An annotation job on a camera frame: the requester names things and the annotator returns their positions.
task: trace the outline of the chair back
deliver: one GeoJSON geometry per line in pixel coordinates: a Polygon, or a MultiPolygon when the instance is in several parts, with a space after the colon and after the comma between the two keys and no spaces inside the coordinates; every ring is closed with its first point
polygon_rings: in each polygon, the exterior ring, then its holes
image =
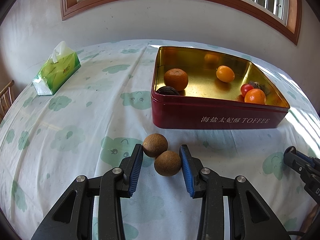
{"type": "Polygon", "coordinates": [[[7,84],[4,89],[0,92],[0,120],[2,120],[5,114],[8,112],[10,106],[12,106],[14,102],[14,95],[12,86],[14,85],[14,81],[11,80],[9,84],[7,84]]]}

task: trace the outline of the white tablecloth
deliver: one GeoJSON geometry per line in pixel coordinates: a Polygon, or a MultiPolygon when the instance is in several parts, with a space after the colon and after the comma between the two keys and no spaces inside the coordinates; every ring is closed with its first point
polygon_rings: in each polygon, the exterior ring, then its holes
{"type": "MultiPolygon", "coordinates": [[[[167,138],[169,150],[179,152],[187,144],[193,157],[221,176],[247,177],[285,228],[299,230],[315,202],[299,175],[283,164],[283,152],[294,145],[320,157],[320,124],[308,98],[286,73],[249,55],[193,42],[120,41],[77,53],[81,68],[54,96],[38,96],[29,85],[0,124],[0,206],[23,240],[32,237],[78,175],[103,175],[155,132],[167,138]],[[160,129],[152,122],[150,101],[157,45],[249,59],[274,82],[291,109],[276,129],[160,129]]],[[[201,199],[190,198],[181,171],[162,177],[153,159],[144,156],[137,191],[121,203],[127,240],[196,239],[201,199]]]]}

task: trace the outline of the white wall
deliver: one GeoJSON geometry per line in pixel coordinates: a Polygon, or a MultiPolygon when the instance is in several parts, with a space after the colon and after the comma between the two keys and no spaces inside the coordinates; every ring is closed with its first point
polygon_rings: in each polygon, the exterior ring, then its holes
{"type": "Polygon", "coordinates": [[[320,22],[305,0],[297,46],[245,13],[202,0],[124,0],[66,21],[60,0],[17,0],[0,27],[0,60],[21,91],[61,40],[76,49],[130,39],[195,41],[261,58],[286,71],[320,109],[320,22]]]}

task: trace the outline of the mandarin orange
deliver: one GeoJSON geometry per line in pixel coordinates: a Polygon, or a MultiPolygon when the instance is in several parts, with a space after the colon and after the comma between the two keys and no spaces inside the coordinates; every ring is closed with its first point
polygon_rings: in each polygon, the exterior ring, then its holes
{"type": "Polygon", "coordinates": [[[164,84],[173,87],[177,91],[184,90],[188,85],[188,75],[182,69],[173,68],[168,70],[164,76],[164,84]]]}
{"type": "Polygon", "coordinates": [[[260,105],[265,105],[266,100],[266,95],[261,89],[258,88],[249,90],[244,97],[244,101],[246,103],[254,103],[260,105]]]}
{"type": "Polygon", "coordinates": [[[222,82],[229,83],[235,79],[235,73],[227,66],[220,66],[216,72],[217,78],[222,82]]]}

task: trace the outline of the tissue box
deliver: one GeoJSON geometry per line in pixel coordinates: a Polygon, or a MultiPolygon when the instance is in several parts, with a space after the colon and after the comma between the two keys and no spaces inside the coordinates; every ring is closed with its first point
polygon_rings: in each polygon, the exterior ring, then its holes
{"type": "Polygon", "coordinates": [[[37,94],[54,95],[80,67],[77,53],[60,42],[32,80],[37,94]]]}

